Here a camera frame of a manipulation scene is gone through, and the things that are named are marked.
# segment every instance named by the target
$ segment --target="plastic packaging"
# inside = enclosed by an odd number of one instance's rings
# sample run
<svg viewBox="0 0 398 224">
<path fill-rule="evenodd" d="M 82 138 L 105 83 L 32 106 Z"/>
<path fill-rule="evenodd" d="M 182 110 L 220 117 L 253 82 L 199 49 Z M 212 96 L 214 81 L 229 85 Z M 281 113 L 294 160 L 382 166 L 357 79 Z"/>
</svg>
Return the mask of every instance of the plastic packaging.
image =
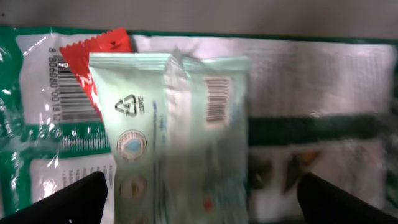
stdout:
<svg viewBox="0 0 398 224">
<path fill-rule="evenodd" d="M 116 223 L 248 222 L 248 68 L 178 50 L 90 54 L 117 164 Z"/>
<path fill-rule="evenodd" d="M 95 36 L 93 31 L 77 31 L 84 33 L 0 27 L 0 183 L 5 215 L 62 188 L 58 179 L 64 174 L 67 184 L 84 176 L 72 162 L 65 165 L 64 159 L 86 156 L 89 171 L 112 163 L 112 157 L 95 159 L 111 152 L 104 127 L 58 51 Z M 64 105 L 62 98 L 76 105 Z M 51 173 L 46 179 L 42 176 Z M 113 222 L 113 214 L 108 220 Z"/>
<path fill-rule="evenodd" d="M 2 207 L 2 196 L 1 196 L 1 188 L 0 188 L 0 219 L 4 217 L 4 209 Z"/>
<path fill-rule="evenodd" d="M 86 156 L 84 164 L 90 165 L 86 170 L 106 166 L 109 174 L 110 170 L 114 172 L 110 161 L 92 160 L 92 155 L 109 155 L 111 150 L 100 117 L 83 97 L 85 93 L 66 63 L 61 60 L 57 66 L 68 71 L 71 78 L 67 81 L 74 90 L 80 90 L 73 93 L 80 101 L 73 109 L 61 106 L 61 112 L 72 109 L 79 116 L 61 116 L 59 123 L 53 122 L 49 80 L 49 60 L 60 56 L 59 47 L 102 32 L 0 26 L 0 182 L 6 215 L 42 198 L 48 186 L 44 183 L 62 187 L 58 180 L 64 173 L 68 181 L 81 176 L 85 167 L 74 169 L 75 163 L 69 163 L 69 159 Z M 391 115 L 397 111 L 396 71 L 391 81 L 397 41 L 153 32 L 135 32 L 132 37 L 139 52 L 169 53 L 177 46 L 196 58 L 248 56 L 252 62 L 248 89 L 250 147 L 382 137 L 387 152 L 387 205 L 392 210 L 398 208 L 398 122 Z M 339 88 L 344 94 L 334 97 Z M 32 180 L 31 169 L 43 176 Z"/>
<path fill-rule="evenodd" d="M 100 113 L 100 106 L 98 104 L 97 89 L 95 83 L 91 78 L 90 71 L 88 70 L 88 54 L 90 52 L 126 52 L 131 53 L 131 41 L 127 35 L 126 30 L 120 28 L 107 32 L 106 34 L 98 35 L 95 38 L 86 39 L 83 42 L 74 43 L 66 47 L 61 47 L 60 52 L 63 59 L 66 61 L 70 70 L 76 76 L 78 83 L 84 89 L 91 104 Z M 76 102 L 64 99 L 65 104 L 69 107 L 76 107 Z"/>
</svg>

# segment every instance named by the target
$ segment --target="white label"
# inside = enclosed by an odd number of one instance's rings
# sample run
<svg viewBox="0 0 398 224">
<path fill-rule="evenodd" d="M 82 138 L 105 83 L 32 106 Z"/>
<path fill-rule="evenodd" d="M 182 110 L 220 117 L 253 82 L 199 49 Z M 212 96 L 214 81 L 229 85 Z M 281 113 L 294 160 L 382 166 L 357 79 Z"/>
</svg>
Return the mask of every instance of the white label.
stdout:
<svg viewBox="0 0 398 224">
<path fill-rule="evenodd" d="M 16 38 L 24 56 L 19 84 L 27 124 L 100 120 L 58 50 L 93 36 L 53 33 Z"/>
<path fill-rule="evenodd" d="M 114 175 L 116 163 L 112 154 L 72 159 L 35 159 L 30 165 L 32 202 L 38 202 L 88 174 L 101 171 L 108 185 L 108 197 L 101 224 L 112 224 L 114 217 Z"/>
<path fill-rule="evenodd" d="M 251 59 L 249 116 L 388 112 L 396 50 L 391 45 L 217 37 L 134 36 L 140 52 L 178 47 L 196 58 Z"/>
<path fill-rule="evenodd" d="M 249 170 L 259 182 L 249 199 L 251 219 L 277 222 L 301 215 L 297 200 L 300 170 L 310 171 L 381 208 L 385 189 L 383 153 L 382 142 L 377 139 L 253 148 Z"/>
</svg>

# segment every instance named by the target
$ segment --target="snack wrapper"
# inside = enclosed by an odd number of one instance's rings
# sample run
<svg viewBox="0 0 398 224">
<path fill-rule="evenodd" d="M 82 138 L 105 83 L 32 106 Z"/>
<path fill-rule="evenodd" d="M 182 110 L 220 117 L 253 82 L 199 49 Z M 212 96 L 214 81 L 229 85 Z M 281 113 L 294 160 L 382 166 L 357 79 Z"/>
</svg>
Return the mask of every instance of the snack wrapper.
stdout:
<svg viewBox="0 0 398 224">
<path fill-rule="evenodd" d="M 96 85 L 88 70 L 88 54 L 90 52 L 132 52 L 132 47 L 126 30 L 120 28 L 79 41 L 79 43 L 60 47 L 60 52 L 87 97 L 97 112 L 100 112 Z"/>
</svg>

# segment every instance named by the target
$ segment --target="recycling symbol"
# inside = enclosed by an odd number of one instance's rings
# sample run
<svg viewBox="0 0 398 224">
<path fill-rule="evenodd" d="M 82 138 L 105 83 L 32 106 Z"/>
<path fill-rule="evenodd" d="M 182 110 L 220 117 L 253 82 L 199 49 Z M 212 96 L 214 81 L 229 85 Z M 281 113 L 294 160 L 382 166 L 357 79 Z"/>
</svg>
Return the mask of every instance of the recycling symbol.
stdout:
<svg viewBox="0 0 398 224">
<path fill-rule="evenodd" d="M 115 105 L 114 109 L 117 112 L 125 114 L 126 116 L 135 117 L 137 115 L 137 101 L 136 96 L 130 94 L 124 99 L 120 99 Z"/>
</svg>

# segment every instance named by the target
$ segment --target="barcode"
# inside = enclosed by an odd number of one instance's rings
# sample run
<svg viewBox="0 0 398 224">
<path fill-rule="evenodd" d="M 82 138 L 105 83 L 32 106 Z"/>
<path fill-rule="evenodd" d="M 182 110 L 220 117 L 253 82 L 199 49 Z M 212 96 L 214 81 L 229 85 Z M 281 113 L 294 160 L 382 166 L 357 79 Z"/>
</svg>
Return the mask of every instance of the barcode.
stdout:
<svg viewBox="0 0 398 224">
<path fill-rule="evenodd" d="M 100 116 L 95 111 L 82 87 L 70 71 L 62 56 L 55 55 L 58 63 L 58 91 L 60 96 L 60 122 L 97 121 Z"/>
<path fill-rule="evenodd" d="M 205 78 L 207 88 L 206 126 L 219 128 L 229 123 L 229 79 Z"/>
</svg>

